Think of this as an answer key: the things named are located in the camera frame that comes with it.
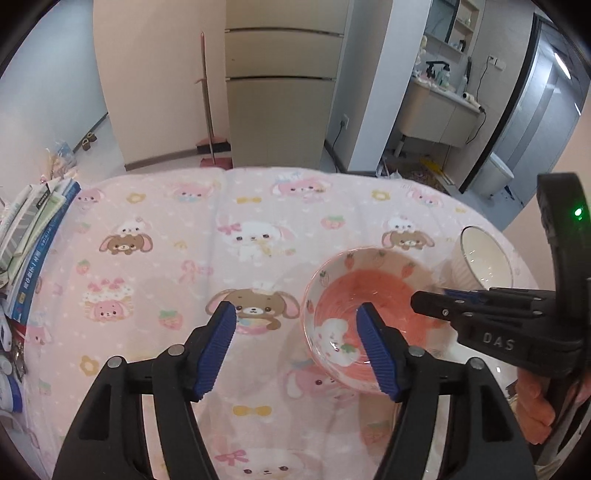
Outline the right hand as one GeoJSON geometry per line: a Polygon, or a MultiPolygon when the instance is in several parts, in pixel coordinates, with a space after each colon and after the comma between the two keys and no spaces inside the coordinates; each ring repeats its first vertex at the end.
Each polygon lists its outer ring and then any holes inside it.
{"type": "Polygon", "coordinates": [[[552,433],[556,412],[544,397],[546,378],[527,370],[518,370],[517,401],[514,413],[525,439],[543,444],[552,433]]]}

